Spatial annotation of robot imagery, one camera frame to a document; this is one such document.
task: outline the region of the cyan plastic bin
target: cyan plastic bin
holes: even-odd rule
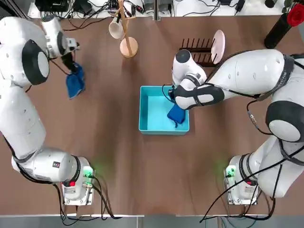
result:
[[[171,86],[164,86],[167,95]],[[139,108],[139,130],[142,134],[184,135],[189,131],[189,111],[186,111],[185,121],[178,124],[167,117],[173,103],[162,94],[162,86],[142,86]]]

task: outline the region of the pink plate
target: pink plate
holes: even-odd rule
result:
[[[222,30],[218,30],[214,34],[214,43],[211,48],[211,59],[214,64],[217,64],[221,61],[225,51],[225,35]]]

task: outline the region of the wooden table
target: wooden table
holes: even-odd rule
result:
[[[136,19],[129,28],[139,43],[133,59],[123,58],[120,41],[109,35],[110,19],[67,32],[81,44],[76,58],[85,71],[86,91],[69,100],[66,76],[53,64],[47,82],[32,87],[28,94],[47,130],[45,144],[91,162],[107,184],[114,214],[205,214],[223,190],[221,174],[231,157],[252,152],[266,140],[247,116],[249,99],[237,97],[192,109],[190,132],[185,136],[148,136],[138,130],[140,86],[172,82],[173,58],[183,38],[212,38],[221,29],[226,36],[225,56],[261,49],[277,18]],[[63,21],[62,27],[71,28],[68,21]],[[303,52],[298,29],[291,29],[277,49],[286,54]],[[268,104],[269,100],[252,105],[264,130]],[[0,214],[59,214],[55,189],[31,183],[13,171],[10,151],[2,140],[0,150]],[[303,214],[303,187],[302,175],[286,196],[277,200],[275,214]],[[230,207],[231,213],[241,210]],[[81,211],[100,214],[99,196],[95,194],[94,204],[81,207]],[[250,213],[268,213],[263,197]],[[226,214],[221,200],[210,214]]]

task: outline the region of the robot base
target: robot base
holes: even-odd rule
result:
[[[235,183],[242,180],[242,177],[239,173],[239,163],[240,156],[235,156],[231,159],[229,166],[224,170],[224,187],[225,189],[230,188]],[[233,187],[226,193],[227,202],[231,205],[249,205],[254,193],[256,186],[251,186],[250,183],[243,181],[237,186]],[[257,199],[257,192],[253,197],[253,202]]]
[[[90,166],[89,162],[84,157],[78,157],[80,161],[80,174],[73,187],[65,187],[62,185],[62,192],[65,205],[92,205],[94,189],[92,184],[94,179],[88,176],[95,176],[95,170]]]

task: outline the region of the blue towel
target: blue towel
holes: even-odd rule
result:
[[[175,127],[185,121],[186,110],[181,109],[177,104],[167,114],[167,117],[175,122]]]
[[[77,66],[77,72],[66,76],[66,88],[70,99],[76,97],[85,90],[84,72],[79,64],[75,63],[75,65]]]

